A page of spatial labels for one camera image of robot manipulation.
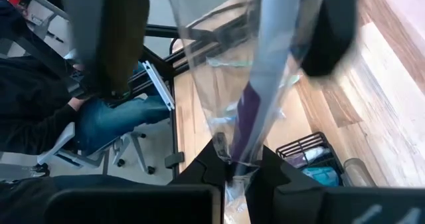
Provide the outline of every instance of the chair armrest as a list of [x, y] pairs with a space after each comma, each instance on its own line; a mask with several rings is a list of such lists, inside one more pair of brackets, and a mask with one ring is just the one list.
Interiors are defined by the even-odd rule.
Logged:
[[62, 133], [59, 135], [59, 138], [56, 140], [53, 148], [47, 152], [44, 152], [37, 156], [37, 163], [40, 165], [49, 160], [53, 155], [55, 155], [71, 138], [75, 136], [75, 123], [69, 123]]

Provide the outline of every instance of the teal item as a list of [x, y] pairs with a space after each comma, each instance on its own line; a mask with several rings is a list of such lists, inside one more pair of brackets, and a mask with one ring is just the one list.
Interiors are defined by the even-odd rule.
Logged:
[[302, 172], [322, 185], [328, 187], [337, 187], [339, 185], [338, 174], [331, 167], [304, 168]]

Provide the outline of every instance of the chair wheel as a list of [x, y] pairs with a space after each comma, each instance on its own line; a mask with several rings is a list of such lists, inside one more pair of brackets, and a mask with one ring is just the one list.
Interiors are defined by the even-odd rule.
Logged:
[[32, 168], [35, 172], [46, 172], [48, 171], [48, 165], [47, 164], [37, 164], [35, 166], [33, 166]]
[[117, 167], [122, 167], [122, 166], [124, 166], [126, 164], [126, 161], [124, 161], [123, 159], [119, 159], [118, 160], [118, 163], [117, 163]]
[[155, 168], [154, 167], [151, 167], [151, 166], [148, 166], [147, 167], [147, 174], [152, 175], [154, 173], [155, 173]]

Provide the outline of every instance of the blue jeans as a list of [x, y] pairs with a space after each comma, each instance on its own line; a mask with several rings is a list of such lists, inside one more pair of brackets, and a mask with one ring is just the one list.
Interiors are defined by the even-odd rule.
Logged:
[[135, 98], [116, 108], [93, 98], [78, 113], [74, 143], [88, 156], [140, 124], [154, 124], [168, 117], [169, 110], [160, 96]]

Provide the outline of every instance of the person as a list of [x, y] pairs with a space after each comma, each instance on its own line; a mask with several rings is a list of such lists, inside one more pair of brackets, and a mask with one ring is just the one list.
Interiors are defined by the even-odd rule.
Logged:
[[[12, 4], [0, 0], [2, 25], [14, 23], [9, 17], [22, 17], [17, 13]], [[0, 94], [0, 152], [39, 155], [75, 122], [68, 147], [90, 155], [135, 126], [169, 117], [159, 96], [136, 98], [116, 108], [98, 98], [73, 98], [60, 77], [32, 56], [0, 58]]]
[[14, 182], [0, 181], [0, 223], [43, 224], [48, 201], [66, 189], [128, 189], [145, 185], [109, 175], [63, 175], [32, 177]]

